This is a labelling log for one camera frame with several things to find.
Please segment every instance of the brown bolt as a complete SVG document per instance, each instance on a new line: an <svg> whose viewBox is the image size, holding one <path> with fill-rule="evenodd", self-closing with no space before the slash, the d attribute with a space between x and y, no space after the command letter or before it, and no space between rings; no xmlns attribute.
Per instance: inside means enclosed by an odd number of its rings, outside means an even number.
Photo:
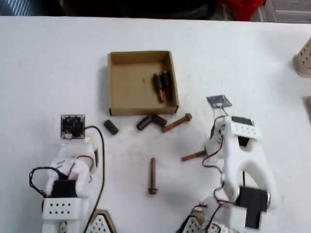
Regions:
<svg viewBox="0 0 311 233"><path fill-rule="evenodd" d="M202 156L202 155L206 155L206 151L205 150L202 150L202 151L196 152L194 154L190 154L190 155L187 155L185 157L182 157L181 161L187 161L189 159L194 159L194 158Z"/></svg>
<svg viewBox="0 0 311 233"><path fill-rule="evenodd" d="M148 188L149 194L155 195L156 189L156 159L152 158L150 161L150 188Z"/></svg>
<svg viewBox="0 0 311 233"><path fill-rule="evenodd" d="M172 124L166 126L165 128L162 129L162 132L166 132L168 130L171 130L172 128L176 127L177 125L185 122L185 121L190 121L192 119L192 116L190 113L186 113L183 118L180 118L179 120L173 122Z"/></svg>

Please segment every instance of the metal plate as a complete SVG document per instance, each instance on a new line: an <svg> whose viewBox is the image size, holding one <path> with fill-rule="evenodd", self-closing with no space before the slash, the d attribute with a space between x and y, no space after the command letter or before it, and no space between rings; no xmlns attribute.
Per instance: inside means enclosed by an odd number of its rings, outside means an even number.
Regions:
<svg viewBox="0 0 311 233"><path fill-rule="evenodd" d="M226 108L226 107L231 107L232 104L229 102L229 100L224 96L209 96L206 97L208 103L212 107L212 109L215 108Z"/></svg>

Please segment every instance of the perforated white part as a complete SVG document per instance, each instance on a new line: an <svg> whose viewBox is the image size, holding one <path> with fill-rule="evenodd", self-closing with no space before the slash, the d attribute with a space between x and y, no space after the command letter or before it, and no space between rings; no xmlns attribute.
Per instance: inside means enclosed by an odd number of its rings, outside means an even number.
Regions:
<svg viewBox="0 0 311 233"><path fill-rule="evenodd" d="M45 198L43 220L78 220L81 216L80 198Z"/></svg>
<svg viewBox="0 0 311 233"><path fill-rule="evenodd" d="M185 225L183 233L206 233L205 228L208 224L206 220L202 225L199 225L195 217L190 217ZM212 223L209 227L208 233L233 233L226 226L218 224L217 222Z"/></svg>
<svg viewBox="0 0 311 233"><path fill-rule="evenodd" d="M230 125L231 131L235 135L254 139L261 139L261 133L259 129L255 126L245 125L233 121L230 123Z"/></svg>
<svg viewBox="0 0 311 233"><path fill-rule="evenodd" d="M87 228L87 233L111 233L103 215L97 215L95 220Z"/></svg>

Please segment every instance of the cylindrical magnet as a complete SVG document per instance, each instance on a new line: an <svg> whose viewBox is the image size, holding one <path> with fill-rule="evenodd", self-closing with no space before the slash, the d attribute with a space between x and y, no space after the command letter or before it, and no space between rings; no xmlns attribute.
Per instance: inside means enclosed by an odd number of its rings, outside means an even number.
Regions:
<svg viewBox="0 0 311 233"><path fill-rule="evenodd" d="M115 135L119 131L110 120L105 121L104 126L112 135Z"/></svg>
<svg viewBox="0 0 311 233"><path fill-rule="evenodd" d="M167 120L160 117L159 115L157 114L153 114L152 115L152 122L154 124L157 124L158 126L160 126L161 128L164 128L166 126L166 123L167 123Z"/></svg>
<svg viewBox="0 0 311 233"><path fill-rule="evenodd" d="M136 127L142 131L144 128L146 128L150 123L152 122L152 116L146 116L144 117L140 122L138 122L138 124L136 125Z"/></svg>

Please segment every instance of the circuit board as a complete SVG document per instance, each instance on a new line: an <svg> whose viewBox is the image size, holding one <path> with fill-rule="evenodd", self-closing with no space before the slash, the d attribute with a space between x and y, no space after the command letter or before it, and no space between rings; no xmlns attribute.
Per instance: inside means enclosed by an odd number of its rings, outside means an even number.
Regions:
<svg viewBox="0 0 311 233"><path fill-rule="evenodd" d="M85 138L85 115L61 115L62 139L84 139Z"/></svg>

